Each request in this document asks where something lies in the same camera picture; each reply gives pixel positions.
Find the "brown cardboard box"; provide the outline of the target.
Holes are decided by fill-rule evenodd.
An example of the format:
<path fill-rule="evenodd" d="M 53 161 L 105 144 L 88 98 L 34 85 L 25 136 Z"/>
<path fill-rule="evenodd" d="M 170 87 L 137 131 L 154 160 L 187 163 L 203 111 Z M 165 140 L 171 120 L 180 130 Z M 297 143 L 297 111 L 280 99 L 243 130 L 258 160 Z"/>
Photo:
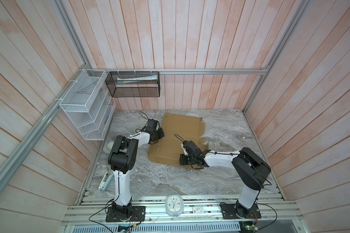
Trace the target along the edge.
<path fill-rule="evenodd" d="M 155 163 L 180 166 L 180 155 L 184 154 L 183 141 L 193 141 L 201 151 L 209 148 L 202 136 L 205 123 L 202 117 L 166 113 L 161 127 L 164 137 L 150 146 L 149 159 Z"/>

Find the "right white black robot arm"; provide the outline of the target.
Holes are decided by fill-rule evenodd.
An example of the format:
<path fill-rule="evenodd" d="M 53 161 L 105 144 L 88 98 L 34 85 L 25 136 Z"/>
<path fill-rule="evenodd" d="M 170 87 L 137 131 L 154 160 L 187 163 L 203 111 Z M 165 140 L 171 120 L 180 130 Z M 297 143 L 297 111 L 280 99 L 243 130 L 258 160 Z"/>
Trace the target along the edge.
<path fill-rule="evenodd" d="M 183 141 L 181 146 L 184 151 L 179 159 L 181 166 L 196 165 L 198 170 L 206 167 L 224 167 L 237 171 L 244 187 L 234 209 L 238 217 L 247 218 L 271 173 L 268 163 L 247 147 L 240 151 L 216 152 L 202 151 L 193 141 Z"/>

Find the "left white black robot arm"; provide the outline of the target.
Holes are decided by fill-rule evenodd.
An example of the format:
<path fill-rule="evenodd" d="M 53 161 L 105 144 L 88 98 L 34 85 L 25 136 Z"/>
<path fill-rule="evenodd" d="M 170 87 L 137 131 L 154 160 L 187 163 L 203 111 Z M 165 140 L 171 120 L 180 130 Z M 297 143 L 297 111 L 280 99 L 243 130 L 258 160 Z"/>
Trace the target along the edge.
<path fill-rule="evenodd" d="M 131 217 L 130 174 L 136 162 L 138 147 L 156 144 L 163 137 L 164 131 L 159 122 L 154 119 L 148 119 L 145 126 L 134 135 L 116 137 L 108 158 L 116 191 L 115 200 L 109 208 L 109 216 L 122 220 Z"/>

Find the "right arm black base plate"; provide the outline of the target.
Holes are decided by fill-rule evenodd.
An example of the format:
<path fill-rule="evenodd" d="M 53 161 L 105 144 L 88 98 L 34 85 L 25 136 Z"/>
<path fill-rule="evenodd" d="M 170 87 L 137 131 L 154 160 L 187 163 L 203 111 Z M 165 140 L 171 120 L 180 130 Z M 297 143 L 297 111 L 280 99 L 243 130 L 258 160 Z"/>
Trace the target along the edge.
<path fill-rule="evenodd" d="M 254 203 L 250 209 L 244 208 L 238 202 L 234 204 L 220 203 L 223 219 L 260 219 L 261 212 L 257 203 Z"/>

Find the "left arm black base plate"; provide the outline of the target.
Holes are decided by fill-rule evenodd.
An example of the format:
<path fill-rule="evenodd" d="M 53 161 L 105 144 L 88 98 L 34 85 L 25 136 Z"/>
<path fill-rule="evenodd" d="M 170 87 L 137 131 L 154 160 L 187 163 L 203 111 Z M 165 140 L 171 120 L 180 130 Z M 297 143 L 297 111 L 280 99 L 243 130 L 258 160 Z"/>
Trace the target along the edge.
<path fill-rule="evenodd" d="M 145 206 L 120 206 L 114 204 L 108 208 L 106 222 L 120 222 L 120 221 L 138 221 L 145 220 L 146 207 Z"/>

